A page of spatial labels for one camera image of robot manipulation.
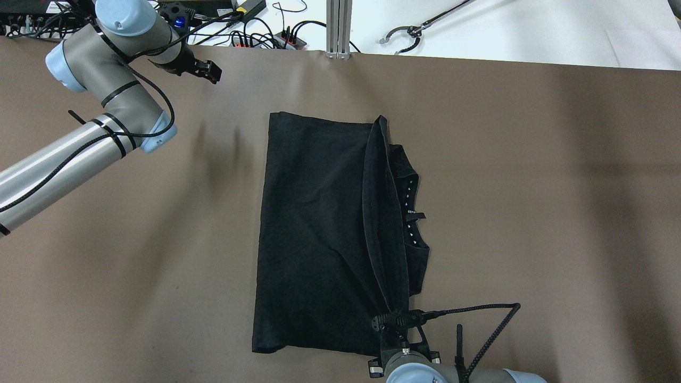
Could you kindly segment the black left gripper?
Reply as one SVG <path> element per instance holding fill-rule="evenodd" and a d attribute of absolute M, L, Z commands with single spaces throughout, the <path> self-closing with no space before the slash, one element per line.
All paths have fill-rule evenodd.
<path fill-rule="evenodd" d="M 198 78 L 204 78 L 216 85 L 220 80 L 223 70 L 210 60 L 196 59 L 194 52 L 185 42 L 180 42 L 162 53 L 149 55 L 149 61 L 157 68 L 177 76 L 190 73 Z"/>

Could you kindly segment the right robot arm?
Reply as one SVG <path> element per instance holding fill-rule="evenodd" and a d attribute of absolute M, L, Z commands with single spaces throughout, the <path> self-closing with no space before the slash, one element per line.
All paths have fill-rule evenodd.
<path fill-rule="evenodd" d="M 387 382 L 465 382 L 452 364 L 433 363 L 416 352 L 399 352 L 384 368 Z M 546 382 L 534 373 L 511 369 L 475 369 L 467 382 Z"/>

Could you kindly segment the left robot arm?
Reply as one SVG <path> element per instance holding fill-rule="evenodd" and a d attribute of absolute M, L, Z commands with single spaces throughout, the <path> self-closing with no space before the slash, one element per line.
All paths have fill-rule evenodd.
<path fill-rule="evenodd" d="M 94 8 L 94 19 L 45 63 L 66 88 L 92 94 L 104 112 L 2 172 L 2 237 L 137 148 L 150 153 L 177 133 L 172 109 L 153 99 L 132 61 L 146 57 L 168 73 L 213 84 L 221 78 L 221 68 L 197 59 L 149 2 L 96 1 Z"/>

